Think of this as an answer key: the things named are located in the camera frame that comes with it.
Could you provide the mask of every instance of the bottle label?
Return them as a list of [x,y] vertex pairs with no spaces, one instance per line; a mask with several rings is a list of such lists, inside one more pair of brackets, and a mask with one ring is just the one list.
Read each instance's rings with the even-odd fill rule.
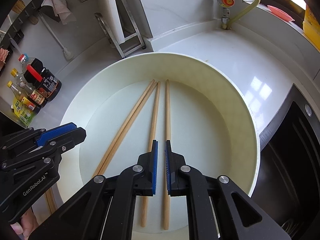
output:
[[32,111],[36,108],[36,105],[31,103],[26,97],[22,98],[21,103],[23,103],[25,106],[27,106]]
[[41,87],[38,88],[38,92],[45,98],[49,98],[50,95],[56,90],[59,80],[54,75],[48,75],[44,78]]
[[19,87],[24,88],[26,86],[26,82],[23,80],[20,80],[19,83],[17,84]]
[[35,101],[38,105],[41,105],[44,101],[44,96],[41,95],[37,90],[33,90],[30,98]]
[[35,113],[20,103],[16,98],[14,99],[13,103],[14,113],[28,126],[35,116]]
[[43,85],[50,91],[49,94],[51,94],[57,87],[58,79],[55,76],[48,76],[44,82]]

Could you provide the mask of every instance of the soy sauce bottle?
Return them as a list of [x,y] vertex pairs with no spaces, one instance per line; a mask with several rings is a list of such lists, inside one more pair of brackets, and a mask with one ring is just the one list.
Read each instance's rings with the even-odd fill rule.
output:
[[32,83],[36,90],[48,101],[53,100],[61,88],[61,81],[43,67],[42,62],[34,57],[22,54],[19,57],[22,73],[27,82]]

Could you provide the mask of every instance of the red bottle cap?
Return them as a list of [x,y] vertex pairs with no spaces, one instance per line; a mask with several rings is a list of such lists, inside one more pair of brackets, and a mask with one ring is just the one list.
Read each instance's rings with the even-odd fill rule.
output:
[[19,61],[22,62],[26,57],[28,57],[26,54],[21,54]]
[[30,64],[27,65],[27,70],[31,73],[31,75],[34,76],[36,80],[39,82],[42,81],[42,76]]

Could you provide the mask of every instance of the yellow gas hose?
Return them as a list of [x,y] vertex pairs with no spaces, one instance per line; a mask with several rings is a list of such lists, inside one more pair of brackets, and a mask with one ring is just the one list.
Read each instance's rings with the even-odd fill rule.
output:
[[250,12],[253,8],[255,8],[260,3],[260,0],[254,0],[252,4],[249,4],[243,11],[241,11],[238,15],[231,18],[227,24],[222,24],[222,28],[225,30],[230,30],[231,24],[233,24],[236,20],[240,19],[242,16]]

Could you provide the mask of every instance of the black sink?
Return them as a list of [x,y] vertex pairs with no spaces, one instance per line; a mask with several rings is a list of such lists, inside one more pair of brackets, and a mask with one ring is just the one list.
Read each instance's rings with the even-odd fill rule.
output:
[[260,169],[252,194],[293,240],[320,239],[319,139],[320,122],[293,85],[260,134]]

